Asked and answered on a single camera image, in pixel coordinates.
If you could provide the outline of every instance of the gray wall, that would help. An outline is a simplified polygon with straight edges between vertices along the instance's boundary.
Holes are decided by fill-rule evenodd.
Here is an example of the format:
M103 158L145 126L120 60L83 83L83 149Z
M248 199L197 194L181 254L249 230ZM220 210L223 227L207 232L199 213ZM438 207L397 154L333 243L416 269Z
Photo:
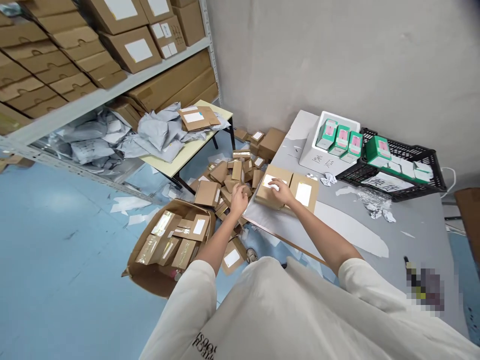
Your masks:
M209 0L208 10L223 104L237 125L286 131L300 109L325 110L436 149L457 171L456 189L476 183L474 1Z

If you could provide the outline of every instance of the white cable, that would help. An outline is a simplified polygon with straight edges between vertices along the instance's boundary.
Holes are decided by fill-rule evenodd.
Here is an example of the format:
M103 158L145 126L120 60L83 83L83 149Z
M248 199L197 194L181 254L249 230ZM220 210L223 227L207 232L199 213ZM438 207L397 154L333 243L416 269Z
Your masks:
M444 197L446 197L449 194L450 190L452 190L455 184L457 183L457 173L455 172L455 170L453 170L451 167L441 167L440 171L442 171L443 169L449 169L453 171L453 184L447 189L446 193L440 196L440 199L443 199Z

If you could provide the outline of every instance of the black plastic crate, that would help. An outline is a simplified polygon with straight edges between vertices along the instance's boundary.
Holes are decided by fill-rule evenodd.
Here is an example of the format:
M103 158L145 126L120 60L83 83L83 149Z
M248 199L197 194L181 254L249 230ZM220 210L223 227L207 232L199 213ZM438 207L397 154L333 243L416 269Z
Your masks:
M391 172L385 171L378 167L372 166L367 164L367 157L365 154L365 145L369 142L371 138L375 135L378 135L378 132L372 131L366 127L362 127L360 130L360 134L363 135L363 145L361 151L361 158L356 162L355 165L348 168L341 174L339 174L336 178L342 180L343 182L352 184L356 187L367 187L378 190L379 192L388 194L391 196L391 200L394 203L398 203L401 201L420 198L425 195L435 194L435 193L445 193L447 191L447 187L445 186L444 178L442 176L442 171L440 170L439 161L437 159L437 152L435 150L419 146L419 145L406 145L404 143L391 140L388 140L388 146L390 147L390 152L398 156L399 158L414 162L420 162L427 165L430 165L431 169L433 170L433 179L428 184L420 184L418 182L409 181L403 177L396 176ZM378 173L384 173L390 175L394 178L398 178L403 180L407 183L412 184L412 187L409 187L404 190L392 191L387 192L383 191L376 186L372 186L369 184L364 184L362 181L365 181L371 177L374 177Z

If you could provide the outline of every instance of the styrofoam box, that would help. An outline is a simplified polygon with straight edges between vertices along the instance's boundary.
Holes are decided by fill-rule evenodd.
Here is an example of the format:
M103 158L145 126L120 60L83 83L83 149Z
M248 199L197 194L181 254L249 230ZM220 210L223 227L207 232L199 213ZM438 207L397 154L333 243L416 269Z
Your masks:
M335 120L339 125L348 126L350 130L356 131L357 133L360 132L359 122L335 115L331 112L322 111L320 117L313 126L312 131L308 133L308 138L303 147L299 164L320 174L330 173L337 176L355 165L357 161L348 163L341 160L338 156L329 154L328 150L317 147L316 143L320 128L327 119Z

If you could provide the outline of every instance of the person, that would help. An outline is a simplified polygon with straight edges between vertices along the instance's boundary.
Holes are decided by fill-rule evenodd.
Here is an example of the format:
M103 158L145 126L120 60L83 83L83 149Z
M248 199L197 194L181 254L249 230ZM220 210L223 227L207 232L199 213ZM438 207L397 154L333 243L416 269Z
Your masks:
M480 359L480 349L384 280L283 181L274 196L305 228L340 287L293 258L248 265L217 309L216 275L247 208L235 185L230 213L174 288L140 359Z

